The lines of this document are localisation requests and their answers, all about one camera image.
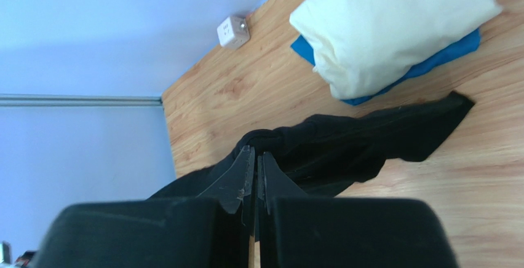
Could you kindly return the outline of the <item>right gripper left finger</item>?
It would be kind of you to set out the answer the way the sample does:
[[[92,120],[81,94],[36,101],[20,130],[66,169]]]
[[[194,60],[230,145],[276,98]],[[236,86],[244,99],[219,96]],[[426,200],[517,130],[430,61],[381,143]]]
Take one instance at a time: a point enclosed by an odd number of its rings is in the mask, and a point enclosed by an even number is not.
[[[49,227],[32,267],[253,267],[255,150],[194,197],[83,203]]]

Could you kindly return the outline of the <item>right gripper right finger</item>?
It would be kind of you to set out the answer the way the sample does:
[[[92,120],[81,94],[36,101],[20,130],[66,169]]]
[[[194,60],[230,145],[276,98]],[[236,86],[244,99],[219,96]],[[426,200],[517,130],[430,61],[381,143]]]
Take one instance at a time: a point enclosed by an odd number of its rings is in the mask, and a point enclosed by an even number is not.
[[[307,195],[268,152],[257,178],[262,267],[458,267],[423,201]]]

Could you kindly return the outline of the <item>black t shirt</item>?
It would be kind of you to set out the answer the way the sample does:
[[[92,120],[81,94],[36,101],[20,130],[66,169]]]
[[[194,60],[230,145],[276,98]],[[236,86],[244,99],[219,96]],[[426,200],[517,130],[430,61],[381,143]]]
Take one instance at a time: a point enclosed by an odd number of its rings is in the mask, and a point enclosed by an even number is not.
[[[200,194],[233,164],[245,146],[270,152],[305,193],[334,197],[375,178],[385,161],[426,160],[456,129],[474,102],[458,92],[360,118],[315,114],[291,127],[246,133],[221,161],[177,178],[154,198]]]

